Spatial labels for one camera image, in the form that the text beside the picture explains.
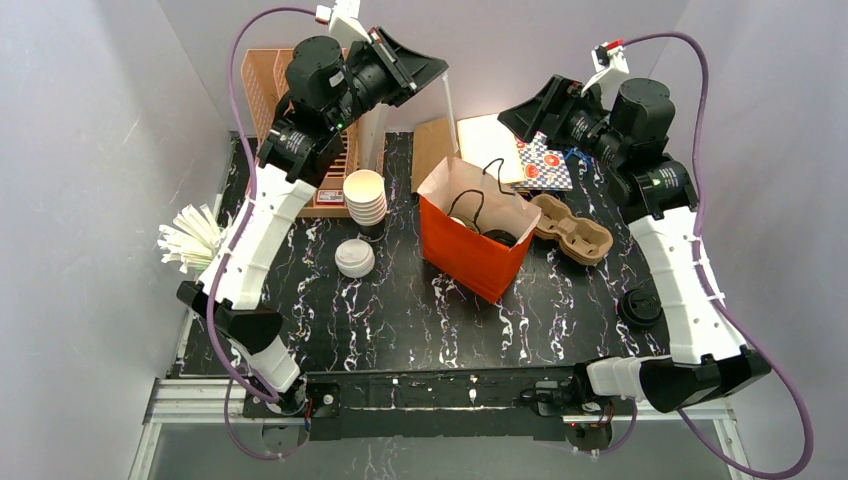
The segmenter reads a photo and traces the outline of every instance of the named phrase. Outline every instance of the white bracket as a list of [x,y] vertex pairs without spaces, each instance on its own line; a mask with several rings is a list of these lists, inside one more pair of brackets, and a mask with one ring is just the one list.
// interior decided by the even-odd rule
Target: white bracket
[[623,41],[618,39],[614,42],[602,43],[599,46],[605,48],[607,51],[607,57],[609,59],[608,65],[602,65],[598,60],[595,50],[592,50],[592,63],[595,65],[596,73],[592,75],[592,78],[590,78],[585,85],[583,85],[583,91],[580,92],[581,95],[585,95],[586,91],[589,90],[589,87],[596,83],[601,86],[602,92],[610,90],[630,75],[630,69],[627,67],[627,60],[624,58],[624,47],[622,46],[622,43]]

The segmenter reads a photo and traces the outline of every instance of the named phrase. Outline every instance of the black mat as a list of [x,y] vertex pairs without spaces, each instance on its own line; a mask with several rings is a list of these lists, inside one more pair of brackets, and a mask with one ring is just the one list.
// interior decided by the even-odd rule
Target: black mat
[[[641,334],[617,321],[616,299],[654,285],[593,165],[569,160],[574,190],[563,198],[575,215],[613,233],[607,258],[582,267],[554,242],[534,239],[515,282],[490,305],[422,260],[411,159],[412,134],[388,134],[389,223],[367,277],[347,279],[333,260],[336,247],[356,237],[350,219],[298,220],[278,253],[262,297],[283,315],[281,335],[303,371],[570,365],[605,355],[668,353],[664,323]],[[235,214],[246,182],[237,145],[219,220]],[[226,375],[206,335],[196,321],[174,374]]]

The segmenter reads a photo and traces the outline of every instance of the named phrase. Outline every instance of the metal frame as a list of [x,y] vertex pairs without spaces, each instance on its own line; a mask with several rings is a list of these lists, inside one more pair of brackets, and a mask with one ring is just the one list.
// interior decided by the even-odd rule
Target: metal frame
[[[163,424],[223,424],[224,398],[228,383],[229,380],[227,379],[180,379],[157,382],[145,415],[145,426],[130,471],[130,480],[146,480],[149,478]],[[233,385],[228,409],[230,422],[297,426],[303,424],[303,420],[299,418],[244,418],[241,412],[244,408],[245,395],[246,392],[241,386]],[[727,400],[720,399],[695,405],[687,408],[686,411],[693,420],[713,420],[724,453],[743,465],[748,465],[739,433],[736,430],[736,418]],[[680,421],[678,415],[660,413],[647,402],[639,404],[638,418],[642,422]],[[565,423],[585,420],[586,417],[580,415],[562,417],[562,421]],[[629,422],[630,417],[615,417],[613,421]],[[728,470],[730,478],[733,480],[752,478],[730,466],[728,466]]]

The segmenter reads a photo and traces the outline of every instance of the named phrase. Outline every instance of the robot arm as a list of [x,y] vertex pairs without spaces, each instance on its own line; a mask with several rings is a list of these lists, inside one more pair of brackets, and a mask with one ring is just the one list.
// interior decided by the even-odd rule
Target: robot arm
[[[623,56],[615,56],[620,51],[609,55],[607,70],[623,62]],[[625,396],[647,399],[658,411],[670,412],[727,396],[771,368],[711,304],[697,275],[692,252],[699,239],[692,232],[698,198],[686,168],[664,153],[674,118],[668,88],[654,80],[630,79],[608,112],[601,105],[601,84],[595,77],[591,82],[584,86],[554,75],[533,99],[498,119],[526,142],[541,131],[550,148],[576,146],[603,166],[610,196],[654,276],[671,355],[578,364],[561,398],[581,405]],[[703,244],[697,245],[699,263],[715,285]]]
[[[317,36],[302,41],[286,69],[289,91],[280,100],[256,169],[253,213],[230,254],[215,294],[216,329],[278,392],[300,376],[280,339],[282,317],[260,305],[271,262],[342,150],[341,133],[377,106],[400,106],[446,69],[447,63],[406,49],[381,28],[365,32],[350,17],[319,11],[339,41]],[[242,205],[236,224],[246,214]],[[223,245],[230,245],[234,230]],[[206,303],[223,251],[199,282],[183,282],[177,297],[205,318]]]

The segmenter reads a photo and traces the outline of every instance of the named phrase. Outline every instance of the black cord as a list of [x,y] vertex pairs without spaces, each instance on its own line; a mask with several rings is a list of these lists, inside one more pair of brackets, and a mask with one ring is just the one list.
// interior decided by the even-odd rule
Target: black cord
[[486,174],[486,170],[488,170],[489,167],[494,165],[495,162],[501,162],[501,164],[498,165],[498,190],[500,190],[500,192],[504,195],[515,195],[515,193],[513,193],[513,192],[504,192],[503,185],[501,184],[501,168],[503,167],[503,164],[504,164],[503,158],[496,158],[496,159],[492,160],[491,162],[489,162],[489,164],[486,165],[486,168],[483,169],[483,175]]

